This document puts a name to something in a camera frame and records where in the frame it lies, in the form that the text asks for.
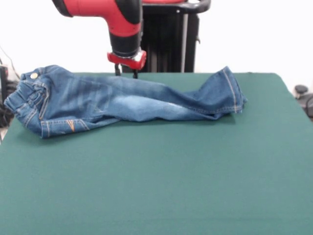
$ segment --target green tablecloth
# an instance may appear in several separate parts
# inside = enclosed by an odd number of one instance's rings
[[[208,74],[140,74],[182,91]],[[236,74],[244,113],[120,122],[0,146],[1,235],[311,235],[313,126],[275,74]]]

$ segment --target orange stitching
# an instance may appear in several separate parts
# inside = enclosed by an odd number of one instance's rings
[[[75,132],[75,126],[73,120],[67,120],[68,125],[70,126],[72,132]]]

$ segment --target jeans button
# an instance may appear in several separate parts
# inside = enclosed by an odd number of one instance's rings
[[[34,73],[32,73],[31,75],[30,75],[30,78],[31,79],[36,79],[38,77],[38,74],[36,73],[36,72],[34,72]]]

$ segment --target black metal stand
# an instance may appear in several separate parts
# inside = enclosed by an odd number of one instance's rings
[[[194,72],[197,14],[208,10],[210,3],[143,4],[141,48],[147,52],[147,61],[140,72]],[[125,66],[122,70],[132,72]]]

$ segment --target black handle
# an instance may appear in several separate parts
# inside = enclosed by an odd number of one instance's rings
[[[176,4],[143,3],[144,14],[198,14],[207,11],[211,0],[199,0],[197,3],[182,2]]]

